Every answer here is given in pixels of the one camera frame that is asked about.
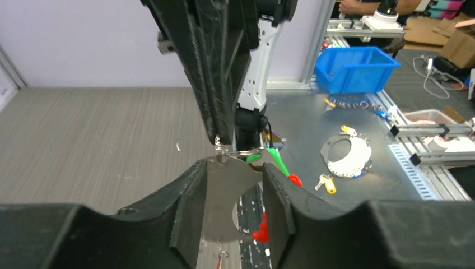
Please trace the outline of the yellow tagged key lower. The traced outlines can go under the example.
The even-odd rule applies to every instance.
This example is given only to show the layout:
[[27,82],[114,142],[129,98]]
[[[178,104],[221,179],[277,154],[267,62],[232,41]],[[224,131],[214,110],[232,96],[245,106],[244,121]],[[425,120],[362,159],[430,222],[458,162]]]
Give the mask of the yellow tagged key lower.
[[341,125],[341,131],[348,135],[348,136],[351,136],[351,137],[356,137],[358,136],[358,133],[357,131],[354,129],[354,128],[351,128],[349,126],[346,126],[346,125]]

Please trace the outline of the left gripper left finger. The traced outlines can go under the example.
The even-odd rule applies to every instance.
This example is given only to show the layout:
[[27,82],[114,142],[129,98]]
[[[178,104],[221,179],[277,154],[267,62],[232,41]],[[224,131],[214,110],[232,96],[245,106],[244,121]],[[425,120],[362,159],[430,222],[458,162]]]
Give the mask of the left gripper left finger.
[[2,204],[2,268],[196,268],[207,162],[113,215],[82,204]]

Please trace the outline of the yellow tagged key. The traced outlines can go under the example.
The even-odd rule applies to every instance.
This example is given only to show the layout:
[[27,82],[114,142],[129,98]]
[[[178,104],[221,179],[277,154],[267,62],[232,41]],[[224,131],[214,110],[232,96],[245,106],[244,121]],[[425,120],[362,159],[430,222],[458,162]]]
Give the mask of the yellow tagged key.
[[348,135],[348,136],[351,136],[351,137],[356,137],[358,136],[358,133],[357,131],[354,129],[354,128],[351,128],[349,126],[346,126],[346,125],[341,125],[341,131]]
[[329,194],[335,194],[337,191],[336,185],[333,181],[333,177],[331,177],[330,175],[321,174],[319,176],[317,185],[314,187],[315,191],[318,191],[319,189],[321,189],[322,186],[324,186],[325,190]]

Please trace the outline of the cardboard box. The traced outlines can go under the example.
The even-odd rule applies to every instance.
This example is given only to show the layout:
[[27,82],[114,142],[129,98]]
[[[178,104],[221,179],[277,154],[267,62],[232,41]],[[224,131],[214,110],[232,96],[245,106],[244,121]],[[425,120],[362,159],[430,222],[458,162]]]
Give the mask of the cardboard box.
[[474,19],[412,17],[405,27],[410,44],[440,48],[440,55],[458,68],[474,67]]

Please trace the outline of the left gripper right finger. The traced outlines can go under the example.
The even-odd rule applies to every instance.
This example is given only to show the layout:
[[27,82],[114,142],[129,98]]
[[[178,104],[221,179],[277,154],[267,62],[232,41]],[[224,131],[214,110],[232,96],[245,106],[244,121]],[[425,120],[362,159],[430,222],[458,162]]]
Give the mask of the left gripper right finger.
[[263,166],[273,268],[473,268],[474,203],[366,201],[344,211]]

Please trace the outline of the key bunch with rings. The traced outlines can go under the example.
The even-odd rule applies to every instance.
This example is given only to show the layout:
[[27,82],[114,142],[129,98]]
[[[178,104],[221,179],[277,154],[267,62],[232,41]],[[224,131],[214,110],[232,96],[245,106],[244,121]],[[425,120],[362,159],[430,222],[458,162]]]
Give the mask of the key bunch with rings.
[[327,111],[333,109],[363,109],[374,112],[378,117],[389,120],[392,116],[388,111],[384,110],[381,105],[372,103],[367,97],[354,96],[344,97],[330,95],[323,99],[327,105]]

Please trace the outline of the blue plastic bin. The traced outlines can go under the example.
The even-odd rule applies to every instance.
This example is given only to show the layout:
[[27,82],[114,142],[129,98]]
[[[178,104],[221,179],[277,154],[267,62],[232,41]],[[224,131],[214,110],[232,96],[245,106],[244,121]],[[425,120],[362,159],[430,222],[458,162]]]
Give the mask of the blue plastic bin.
[[316,60],[314,75],[331,95],[373,94],[383,90],[400,66],[377,47],[327,48]]

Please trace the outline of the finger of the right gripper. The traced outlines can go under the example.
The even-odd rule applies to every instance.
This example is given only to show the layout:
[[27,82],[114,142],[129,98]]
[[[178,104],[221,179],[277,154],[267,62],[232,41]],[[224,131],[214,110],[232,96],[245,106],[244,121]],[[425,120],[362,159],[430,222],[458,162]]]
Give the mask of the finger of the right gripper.
[[237,99],[250,64],[250,52],[258,45],[255,1],[207,1],[206,64],[211,82],[210,143],[233,141]]
[[222,96],[211,79],[210,55],[199,15],[201,1],[142,1],[150,11],[165,40],[170,42],[190,82],[201,113],[206,136],[212,145],[222,140],[218,121]]

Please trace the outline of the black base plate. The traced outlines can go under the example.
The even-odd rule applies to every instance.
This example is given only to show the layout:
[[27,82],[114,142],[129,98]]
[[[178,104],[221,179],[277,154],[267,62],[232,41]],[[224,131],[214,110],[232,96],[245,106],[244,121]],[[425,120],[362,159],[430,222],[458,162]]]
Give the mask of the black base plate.
[[[259,230],[263,221],[262,190],[255,185],[246,191],[237,203],[238,228],[245,234]],[[268,245],[258,242],[251,236],[240,243],[241,268],[271,268],[270,250]]]

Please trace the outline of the yellow tagged key upper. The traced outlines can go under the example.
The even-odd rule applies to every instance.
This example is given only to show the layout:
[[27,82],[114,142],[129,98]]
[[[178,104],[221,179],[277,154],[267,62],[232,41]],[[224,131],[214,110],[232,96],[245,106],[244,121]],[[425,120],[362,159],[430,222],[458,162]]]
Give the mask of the yellow tagged key upper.
[[315,191],[318,191],[319,189],[321,189],[322,186],[324,186],[325,190],[329,194],[335,194],[337,191],[336,185],[333,181],[333,177],[331,177],[330,175],[321,174],[319,176],[317,185],[314,187]]

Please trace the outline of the green tagged key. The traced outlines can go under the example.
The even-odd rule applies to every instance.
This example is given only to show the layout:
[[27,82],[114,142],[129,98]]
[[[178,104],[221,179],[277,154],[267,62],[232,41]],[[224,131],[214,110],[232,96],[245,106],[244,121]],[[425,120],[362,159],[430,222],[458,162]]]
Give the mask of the green tagged key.
[[251,154],[245,158],[247,164],[250,164],[255,168],[262,167],[264,163],[273,164],[286,177],[290,175],[278,150],[272,148],[259,148],[253,149],[250,152]]

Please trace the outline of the white basket at right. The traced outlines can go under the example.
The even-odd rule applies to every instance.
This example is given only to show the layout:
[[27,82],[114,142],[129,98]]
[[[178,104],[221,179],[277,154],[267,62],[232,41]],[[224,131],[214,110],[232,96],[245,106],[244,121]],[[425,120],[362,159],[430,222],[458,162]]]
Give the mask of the white basket at right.
[[437,109],[417,110],[414,112],[403,113],[410,125],[450,125],[456,124],[456,121]]

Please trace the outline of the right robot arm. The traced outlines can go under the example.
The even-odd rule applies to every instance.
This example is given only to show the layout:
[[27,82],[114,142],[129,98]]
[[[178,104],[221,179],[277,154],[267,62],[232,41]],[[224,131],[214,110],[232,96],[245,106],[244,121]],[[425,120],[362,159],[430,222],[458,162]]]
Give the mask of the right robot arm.
[[175,53],[213,145],[259,146],[274,46],[296,1],[143,1]]

